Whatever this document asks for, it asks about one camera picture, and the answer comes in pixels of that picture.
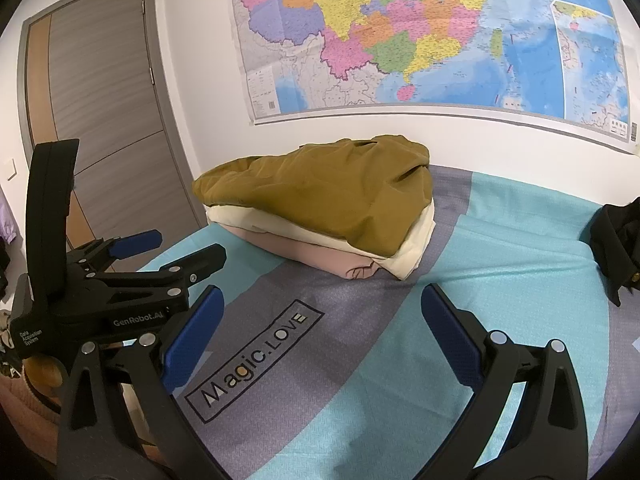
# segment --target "gray wooden door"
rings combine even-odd
[[[159,106],[145,12],[145,0],[65,0],[23,29],[31,143],[80,139],[70,245],[162,233],[158,250],[114,270],[139,269],[199,229],[204,216],[190,176],[177,167],[182,146],[167,135],[175,123]]]

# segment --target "bed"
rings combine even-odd
[[[212,243],[225,315],[172,394],[234,480],[412,478],[471,396],[420,312],[441,285],[487,330],[516,343],[561,339],[588,427],[590,476],[640,412],[640,294],[609,303],[588,240],[599,205],[503,178],[432,166],[436,228],[418,269],[344,280],[210,225],[155,258],[156,270]],[[479,463],[497,456],[516,384]]]

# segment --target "light switch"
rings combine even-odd
[[[11,180],[16,174],[17,171],[15,171],[15,161],[10,158],[2,165],[2,177],[4,178],[4,180]]]

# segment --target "blue gripper pad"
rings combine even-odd
[[[114,241],[109,247],[109,256],[124,260],[130,256],[157,249],[160,245],[162,245],[162,235],[160,231],[153,229]]]
[[[424,288],[420,302],[424,320],[458,382],[476,391],[484,381],[478,347],[433,285]]]
[[[193,304],[190,317],[164,353],[162,384],[171,393],[191,376],[225,311],[222,291],[208,286]]]

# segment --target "white wall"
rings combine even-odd
[[[24,19],[58,0],[24,0],[0,37],[0,164],[18,175],[1,182],[24,232],[27,165],[17,113],[16,71]],[[640,30],[621,0],[612,1],[627,60],[638,72]],[[433,116],[315,118],[253,126],[227,0],[156,0],[164,70],[178,130],[194,174],[239,156],[283,153],[306,142],[403,134],[423,142],[434,164],[504,176],[599,203],[640,195],[640,159],[590,142],[525,126]],[[632,82],[640,91],[640,77]],[[12,275],[24,272],[24,247],[12,249]]]
[[[9,181],[2,180],[0,186],[2,186],[4,194],[18,222],[21,235],[24,235],[24,210],[26,204],[28,167],[22,146],[22,137],[20,136],[20,124],[18,122],[18,45],[20,42],[22,22],[57,1],[59,0],[23,0],[6,30],[2,36],[0,36],[0,164],[13,158],[17,169],[17,175]],[[180,105],[175,74],[171,64],[172,56],[166,22],[164,21],[164,0],[156,0],[156,10],[158,14],[160,48],[164,60],[164,72],[172,99],[175,119],[191,171],[193,171],[195,175],[198,175],[200,173],[200,166],[190,141],[191,136],[189,135],[188,126]],[[22,238],[11,244],[10,256],[12,258],[12,264],[8,271],[8,277],[11,282],[10,290],[9,294],[0,303],[0,308],[11,308],[15,279],[26,270],[24,241]]]

